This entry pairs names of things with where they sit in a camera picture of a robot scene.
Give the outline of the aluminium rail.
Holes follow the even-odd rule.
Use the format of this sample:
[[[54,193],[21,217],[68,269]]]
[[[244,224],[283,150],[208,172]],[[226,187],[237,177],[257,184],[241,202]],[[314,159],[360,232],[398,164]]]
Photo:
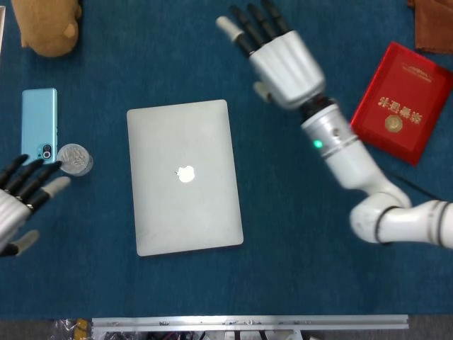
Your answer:
[[[408,329],[406,314],[222,315],[94,318],[97,332]]]

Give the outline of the clear round plastic jar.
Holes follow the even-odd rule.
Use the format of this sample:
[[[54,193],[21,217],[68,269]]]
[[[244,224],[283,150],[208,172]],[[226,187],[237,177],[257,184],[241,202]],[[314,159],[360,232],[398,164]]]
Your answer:
[[[71,176],[84,176],[93,167],[93,157],[79,144],[66,144],[57,154],[61,170]]]

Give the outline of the silver laptop with apple logo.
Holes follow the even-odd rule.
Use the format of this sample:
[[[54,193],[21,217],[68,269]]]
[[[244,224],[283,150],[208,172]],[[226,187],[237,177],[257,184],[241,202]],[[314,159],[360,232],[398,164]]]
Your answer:
[[[243,243],[224,99],[127,112],[139,256]]]

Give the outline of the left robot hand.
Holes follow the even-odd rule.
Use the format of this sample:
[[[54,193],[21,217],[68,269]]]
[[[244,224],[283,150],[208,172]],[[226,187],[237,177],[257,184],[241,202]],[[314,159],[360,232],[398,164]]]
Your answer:
[[[67,176],[52,181],[49,177],[60,170],[61,161],[45,165],[42,159],[25,164],[22,154],[0,170],[0,258],[19,256],[40,237],[33,229],[13,240],[19,229],[47,202],[70,183]]]

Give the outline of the brown plush toy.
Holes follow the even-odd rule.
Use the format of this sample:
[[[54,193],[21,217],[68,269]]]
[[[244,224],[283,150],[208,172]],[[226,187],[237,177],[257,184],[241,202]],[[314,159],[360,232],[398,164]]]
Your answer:
[[[22,48],[41,57],[62,57],[79,39],[79,0],[11,0]]]

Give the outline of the clear bag with yellow content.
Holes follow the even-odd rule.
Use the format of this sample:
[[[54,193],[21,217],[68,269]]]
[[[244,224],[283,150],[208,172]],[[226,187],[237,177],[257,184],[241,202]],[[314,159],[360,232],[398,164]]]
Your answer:
[[[49,340],[93,340],[90,319],[57,319],[53,321]]]

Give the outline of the red certificate folder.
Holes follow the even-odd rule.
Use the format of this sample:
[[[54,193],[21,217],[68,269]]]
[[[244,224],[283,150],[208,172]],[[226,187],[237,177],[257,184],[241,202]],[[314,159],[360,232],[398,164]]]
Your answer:
[[[416,165],[453,90],[453,72],[391,42],[351,120],[355,134]]]

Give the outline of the light blue smartphone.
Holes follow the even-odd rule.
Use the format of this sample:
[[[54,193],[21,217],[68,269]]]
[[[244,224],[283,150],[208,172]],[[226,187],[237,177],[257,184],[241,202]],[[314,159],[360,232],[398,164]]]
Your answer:
[[[44,164],[57,156],[57,90],[28,89],[22,93],[21,154],[24,164],[42,159]]]

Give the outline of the teal table cover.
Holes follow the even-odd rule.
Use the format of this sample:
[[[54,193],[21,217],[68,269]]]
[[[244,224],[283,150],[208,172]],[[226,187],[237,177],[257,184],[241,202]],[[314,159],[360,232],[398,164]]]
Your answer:
[[[81,0],[61,59],[21,47],[10,0],[0,54],[0,169],[21,151],[21,94],[58,93],[58,143],[92,170],[24,226],[39,240],[0,260],[0,319],[181,315],[453,314],[453,251],[366,243],[364,195],[342,189],[299,126],[262,101],[215,21],[260,0]],[[165,256],[136,251],[126,113],[223,98],[244,241]]]

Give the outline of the brown cloth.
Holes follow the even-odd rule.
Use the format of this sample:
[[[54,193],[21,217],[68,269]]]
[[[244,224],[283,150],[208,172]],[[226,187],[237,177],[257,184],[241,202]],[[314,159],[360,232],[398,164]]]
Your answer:
[[[415,48],[453,54],[453,0],[406,0],[414,10]]]

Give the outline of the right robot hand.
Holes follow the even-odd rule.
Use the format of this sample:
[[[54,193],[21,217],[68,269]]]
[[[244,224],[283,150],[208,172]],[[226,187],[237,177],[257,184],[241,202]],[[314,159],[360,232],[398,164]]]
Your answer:
[[[230,6],[236,22],[226,16],[216,19],[216,26],[248,59],[260,81],[255,85],[280,107],[294,110],[320,96],[326,80],[300,34],[290,27],[271,0],[261,0],[265,16],[253,4],[247,10],[256,21],[235,5]]]

